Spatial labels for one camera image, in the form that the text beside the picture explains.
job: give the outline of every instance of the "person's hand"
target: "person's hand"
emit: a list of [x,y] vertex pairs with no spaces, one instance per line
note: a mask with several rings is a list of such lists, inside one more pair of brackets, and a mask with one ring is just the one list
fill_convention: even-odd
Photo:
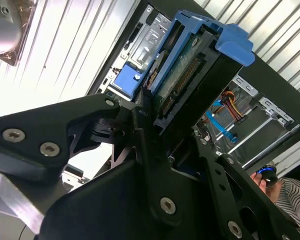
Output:
[[282,183],[279,180],[272,187],[266,188],[267,183],[265,180],[262,179],[262,175],[260,173],[255,172],[250,177],[273,203],[275,203],[278,200],[280,190],[282,187]]
[[266,181],[262,179],[262,175],[260,173],[253,173],[250,178],[258,185],[258,187],[262,190],[262,192],[266,193]]

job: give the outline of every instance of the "blue light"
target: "blue light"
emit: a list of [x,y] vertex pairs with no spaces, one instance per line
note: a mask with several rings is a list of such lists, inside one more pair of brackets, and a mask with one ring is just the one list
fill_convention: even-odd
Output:
[[275,169],[271,166],[265,167],[265,168],[261,168],[259,171],[257,171],[258,174],[264,172],[264,171],[274,171]]

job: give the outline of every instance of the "screw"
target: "screw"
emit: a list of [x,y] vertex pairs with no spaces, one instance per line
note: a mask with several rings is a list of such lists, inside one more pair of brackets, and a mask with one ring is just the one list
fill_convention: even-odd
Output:
[[207,145],[207,141],[206,141],[205,139],[200,138],[200,141],[201,141],[201,143],[202,143],[203,145]]
[[197,45],[197,43],[198,43],[198,38],[196,38],[195,40],[193,40],[192,47],[194,47],[195,45]]
[[3,7],[1,8],[1,12],[2,12],[2,14],[4,14],[4,15],[8,15],[8,14],[9,14],[9,9],[6,8],[5,6],[3,6]]
[[242,231],[241,231],[240,227],[238,226],[238,224],[236,224],[234,221],[228,222],[228,228],[229,228],[230,232],[236,236],[237,239],[242,238]]
[[16,128],[9,128],[2,133],[2,137],[4,140],[11,143],[19,143],[26,138],[25,133]]
[[228,163],[230,163],[230,164],[234,164],[234,163],[235,163],[230,157],[227,157],[226,160],[227,160]]
[[10,54],[6,54],[6,55],[4,55],[4,58],[10,60],[11,59],[11,55]]
[[114,106],[114,102],[113,101],[110,101],[110,100],[105,100],[105,103],[110,105],[110,106]]
[[176,205],[175,205],[174,201],[172,201],[168,197],[161,198],[160,205],[161,205],[162,210],[166,214],[172,215],[172,214],[174,214],[176,212]]
[[60,153],[60,147],[53,142],[45,142],[40,146],[40,153],[46,157],[55,157]]
[[282,240],[290,240],[290,238],[287,235],[283,234],[282,235]]

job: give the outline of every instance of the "striped shirt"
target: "striped shirt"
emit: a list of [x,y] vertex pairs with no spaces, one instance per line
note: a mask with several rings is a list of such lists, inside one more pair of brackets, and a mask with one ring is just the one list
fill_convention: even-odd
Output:
[[300,233],[300,181],[281,178],[282,187],[276,205],[285,211],[298,225]]

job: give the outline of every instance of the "white ceiling panel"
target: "white ceiling panel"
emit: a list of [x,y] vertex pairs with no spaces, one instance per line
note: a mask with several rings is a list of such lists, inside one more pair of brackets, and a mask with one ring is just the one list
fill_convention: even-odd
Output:
[[249,33],[253,51],[300,91],[300,0],[196,0]]
[[0,60],[0,116],[84,96],[140,0],[39,0],[20,62]]

